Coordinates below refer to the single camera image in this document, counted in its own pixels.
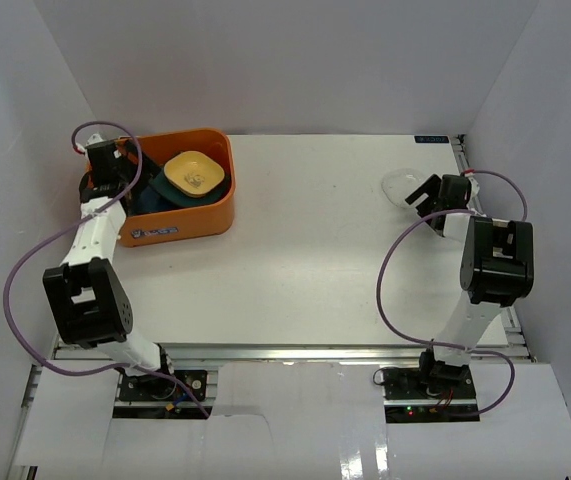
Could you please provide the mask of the teal square plate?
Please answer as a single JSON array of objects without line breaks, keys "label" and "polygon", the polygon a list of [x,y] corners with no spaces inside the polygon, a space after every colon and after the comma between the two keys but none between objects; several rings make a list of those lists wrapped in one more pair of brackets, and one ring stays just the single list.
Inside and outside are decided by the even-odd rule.
[{"label": "teal square plate", "polygon": [[231,177],[226,175],[223,181],[202,197],[190,197],[171,184],[164,173],[157,175],[149,186],[167,202],[176,208],[195,208],[217,203],[229,191]]}]

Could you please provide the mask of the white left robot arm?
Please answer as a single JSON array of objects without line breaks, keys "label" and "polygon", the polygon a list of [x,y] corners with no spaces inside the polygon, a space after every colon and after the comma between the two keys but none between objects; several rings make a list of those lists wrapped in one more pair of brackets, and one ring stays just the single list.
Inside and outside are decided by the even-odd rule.
[{"label": "white left robot arm", "polygon": [[112,265],[130,196],[119,194],[135,178],[137,165],[127,159],[136,147],[94,134],[85,146],[90,169],[79,185],[80,213],[88,220],[77,227],[69,252],[43,274],[43,286],[61,340],[98,350],[139,377],[153,398],[164,399],[176,387],[176,374],[163,347],[134,327],[130,300]]}]

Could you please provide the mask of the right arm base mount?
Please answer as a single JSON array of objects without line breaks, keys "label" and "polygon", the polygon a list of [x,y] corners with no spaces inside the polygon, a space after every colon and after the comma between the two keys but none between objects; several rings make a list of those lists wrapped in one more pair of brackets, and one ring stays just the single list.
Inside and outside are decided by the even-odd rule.
[{"label": "right arm base mount", "polygon": [[388,425],[480,421],[470,374],[458,384],[428,384],[417,368],[383,367],[374,371],[372,382],[382,390]]}]

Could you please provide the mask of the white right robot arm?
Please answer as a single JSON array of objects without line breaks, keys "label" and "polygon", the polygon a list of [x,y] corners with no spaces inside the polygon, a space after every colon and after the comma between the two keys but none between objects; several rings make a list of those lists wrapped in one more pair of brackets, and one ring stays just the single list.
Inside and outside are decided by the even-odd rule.
[{"label": "white right robot arm", "polygon": [[469,375],[471,351],[503,310],[534,284],[534,228],[526,220],[501,220],[460,213],[472,197],[470,175],[436,174],[410,193],[416,208],[443,238],[462,243],[461,295],[448,322],[420,356],[416,384],[437,399]]}]

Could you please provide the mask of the dark blue leaf plate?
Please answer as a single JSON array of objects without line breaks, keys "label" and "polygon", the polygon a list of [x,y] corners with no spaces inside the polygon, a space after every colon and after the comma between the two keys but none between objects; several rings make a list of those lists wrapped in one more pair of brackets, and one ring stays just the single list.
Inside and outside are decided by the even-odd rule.
[{"label": "dark blue leaf plate", "polygon": [[147,186],[134,198],[129,206],[129,216],[139,216],[171,211],[174,205],[158,194],[151,186]]}]

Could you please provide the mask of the clear glass plate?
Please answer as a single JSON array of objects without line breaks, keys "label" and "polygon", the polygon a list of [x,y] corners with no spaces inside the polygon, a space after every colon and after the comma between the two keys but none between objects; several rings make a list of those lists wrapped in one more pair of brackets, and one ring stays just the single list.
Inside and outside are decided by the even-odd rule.
[{"label": "clear glass plate", "polygon": [[390,171],[383,176],[381,188],[387,199],[395,206],[409,208],[406,198],[416,191],[427,176],[416,169],[401,168]]}]

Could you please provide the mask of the yellow square bowl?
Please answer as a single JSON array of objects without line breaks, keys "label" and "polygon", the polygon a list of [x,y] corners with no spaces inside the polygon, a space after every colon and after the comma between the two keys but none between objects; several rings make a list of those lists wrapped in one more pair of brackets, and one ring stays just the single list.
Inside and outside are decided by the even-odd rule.
[{"label": "yellow square bowl", "polygon": [[182,152],[163,167],[171,185],[192,198],[204,197],[225,179],[225,171],[212,158],[199,151]]}]

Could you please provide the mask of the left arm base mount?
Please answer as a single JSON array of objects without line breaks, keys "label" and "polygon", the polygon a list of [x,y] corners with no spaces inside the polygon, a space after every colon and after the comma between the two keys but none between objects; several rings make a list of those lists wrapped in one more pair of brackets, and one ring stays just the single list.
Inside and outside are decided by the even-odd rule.
[{"label": "left arm base mount", "polygon": [[[208,373],[206,370],[176,370],[174,376],[182,382],[199,401],[206,399]],[[174,402],[191,397],[176,383],[154,376],[127,376],[121,379],[117,399],[121,402]]]}]

